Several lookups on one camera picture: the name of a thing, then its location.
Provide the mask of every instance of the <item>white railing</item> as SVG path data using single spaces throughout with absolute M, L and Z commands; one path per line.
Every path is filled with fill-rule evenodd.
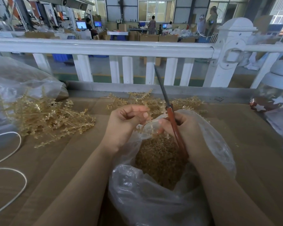
M 211 59 L 205 77 L 206 87 L 228 87 L 238 62 L 245 51 L 270 52 L 252 88 L 269 72 L 283 43 L 246 45 L 256 28 L 246 18 L 236 18 L 219 28 L 215 43 L 169 43 L 139 41 L 55 40 L 0 38 L 0 52 L 33 53 L 38 68 L 52 74 L 46 53 L 72 54 L 79 81 L 93 82 L 88 55 L 109 55 L 112 83 L 119 81 L 119 59 L 122 56 L 124 83 L 133 84 L 133 56 L 147 57 L 146 84 L 154 84 L 155 57 L 166 57 L 165 85 L 174 85 L 178 58 L 185 58 L 180 86 L 188 86 L 195 58 Z

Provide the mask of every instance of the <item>computer monitor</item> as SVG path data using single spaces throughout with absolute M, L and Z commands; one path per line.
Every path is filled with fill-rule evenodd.
M 77 27 L 78 27 L 78 29 L 81 29 L 82 27 L 83 27 L 83 29 L 87 29 L 86 22 L 77 21 Z
M 100 21 L 95 21 L 95 22 L 94 22 L 94 26 L 95 26 L 95 27 L 101 27 L 101 26 L 102 26 L 102 22 L 100 22 Z

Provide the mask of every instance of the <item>window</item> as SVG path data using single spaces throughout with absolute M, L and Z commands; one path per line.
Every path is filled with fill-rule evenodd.
M 283 10 L 275 10 L 270 13 L 273 15 L 271 24 L 283 24 Z
M 98 14 L 98 15 L 101 15 L 102 17 L 107 16 L 105 0 L 87 0 L 87 1 L 94 3 L 94 5 L 88 5 L 87 7 L 88 13 L 92 11 L 93 15 Z
M 139 21 L 173 21 L 176 0 L 139 0 Z
M 209 9 L 217 7 L 217 23 L 227 22 L 232 18 L 243 17 L 249 0 L 211 0 Z

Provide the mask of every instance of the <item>worker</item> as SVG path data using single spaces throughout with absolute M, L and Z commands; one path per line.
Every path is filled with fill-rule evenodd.
M 97 225 L 113 158 L 122 153 L 136 126 L 150 120 L 149 110 L 144 105 L 126 105 L 111 112 L 99 146 L 34 226 Z M 178 129 L 189 161 L 199 173 L 215 225 L 275 226 L 211 153 L 197 121 L 176 112 L 175 118 L 181 124 Z M 168 120 L 159 123 L 174 136 Z
M 217 25 L 217 18 L 218 18 L 217 7 L 213 6 L 210 9 L 210 17 L 205 23 L 205 36 L 210 37 L 213 35 Z
M 170 21 L 170 23 L 168 23 L 168 25 L 166 26 L 166 29 L 171 29 L 172 28 L 172 21 Z
M 152 20 L 150 20 L 149 22 L 148 30 L 149 30 L 149 34 L 156 34 L 155 16 L 152 16 Z
M 91 32 L 91 38 L 93 39 L 93 37 L 94 37 L 95 35 L 97 35 L 98 33 L 97 33 L 96 30 L 94 30 L 94 29 L 92 28 L 92 26 L 91 26 L 91 19 L 90 19 L 89 17 L 86 18 L 85 22 L 86 22 L 86 27 L 87 27 L 87 29 Z

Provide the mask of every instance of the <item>right hand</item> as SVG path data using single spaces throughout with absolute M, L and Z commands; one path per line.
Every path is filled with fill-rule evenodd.
M 199 127 L 198 122 L 192 116 L 187 116 L 176 112 L 174 114 L 176 121 L 180 124 L 178 126 L 178 130 L 181 137 L 183 138 L 183 141 L 185 142 L 186 150 L 189 154 L 189 159 L 193 160 L 196 155 L 208 150 L 206 142 L 203 138 L 202 131 Z M 174 137 L 174 132 L 170 121 L 168 121 L 167 119 L 160 119 L 159 123 L 161 125 L 159 133 L 166 131 Z

